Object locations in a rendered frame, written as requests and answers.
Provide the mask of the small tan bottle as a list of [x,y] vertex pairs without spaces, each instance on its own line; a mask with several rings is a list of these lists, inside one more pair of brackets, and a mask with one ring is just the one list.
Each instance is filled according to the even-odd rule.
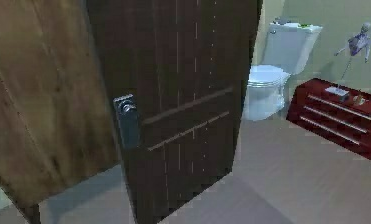
[[365,103],[365,95],[362,92],[359,92],[354,98],[353,98],[354,104],[356,106],[362,105]]

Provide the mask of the pale grey figure statue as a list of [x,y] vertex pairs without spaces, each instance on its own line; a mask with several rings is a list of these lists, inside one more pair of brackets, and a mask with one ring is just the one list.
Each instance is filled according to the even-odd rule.
[[362,50],[365,50],[364,62],[367,63],[369,61],[369,56],[371,52],[371,38],[368,35],[368,32],[370,30],[371,30],[371,23],[364,22],[360,28],[360,32],[356,34],[355,36],[352,36],[351,38],[349,38],[345,46],[340,48],[337,52],[334,53],[335,56],[338,56],[344,50],[346,49],[349,50],[349,54],[350,54],[349,60],[347,62],[344,72],[342,73],[341,78],[345,77],[350,67],[350,64],[352,62],[352,59]]

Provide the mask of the white toilet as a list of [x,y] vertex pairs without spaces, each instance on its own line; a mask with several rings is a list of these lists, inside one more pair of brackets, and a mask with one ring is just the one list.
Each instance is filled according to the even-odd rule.
[[265,120],[285,107],[287,81],[300,74],[323,27],[301,23],[269,24],[262,61],[252,65],[248,74],[242,118]]

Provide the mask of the grey box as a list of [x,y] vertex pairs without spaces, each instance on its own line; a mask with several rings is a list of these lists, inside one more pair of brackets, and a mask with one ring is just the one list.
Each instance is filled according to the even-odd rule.
[[334,95],[337,95],[339,97],[339,100],[341,102],[345,102],[346,100],[349,99],[349,92],[347,90],[343,90],[339,87],[328,87],[325,89],[326,92],[332,93]]

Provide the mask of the red chest of drawers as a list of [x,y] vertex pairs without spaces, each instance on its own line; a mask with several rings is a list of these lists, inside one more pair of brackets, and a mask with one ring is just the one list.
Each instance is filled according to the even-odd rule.
[[[341,102],[325,89],[336,85],[313,78],[298,85],[293,94],[286,119],[349,151],[371,160],[371,94],[341,86],[349,99]],[[362,92],[365,103],[354,104]]]

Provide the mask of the dark brown room door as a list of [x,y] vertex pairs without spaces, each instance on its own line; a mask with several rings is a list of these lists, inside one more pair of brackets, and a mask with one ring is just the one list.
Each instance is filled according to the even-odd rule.
[[[159,224],[232,170],[264,0],[85,0],[136,224]],[[140,144],[113,100],[132,94]]]

